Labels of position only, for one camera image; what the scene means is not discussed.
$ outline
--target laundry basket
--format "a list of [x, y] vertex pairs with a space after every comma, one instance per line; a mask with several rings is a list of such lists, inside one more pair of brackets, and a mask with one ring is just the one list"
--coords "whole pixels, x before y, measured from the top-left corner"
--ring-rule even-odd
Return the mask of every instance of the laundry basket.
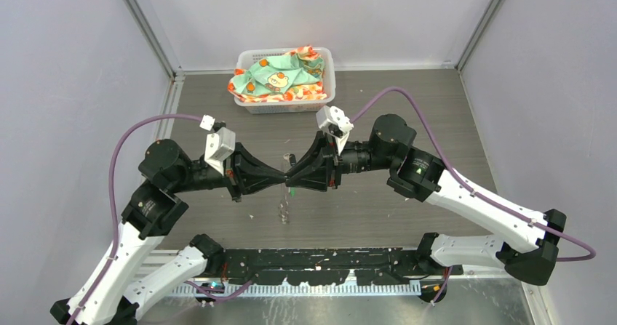
[[[248, 50], [240, 54], [236, 68], [248, 69], [254, 63], [267, 56], [280, 56], [285, 52], [294, 49], [263, 49], [263, 50]], [[334, 77], [334, 62], [332, 54], [324, 47], [314, 47], [325, 63], [324, 70], [324, 92], [327, 97], [323, 100], [312, 101], [283, 101], [283, 102], [241, 102], [238, 97], [235, 97], [236, 104], [246, 108], [253, 114], [266, 113], [289, 113], [289, 112], [309, 112], [318, 111], [321, 107], [334, 100], [336, 80]]]

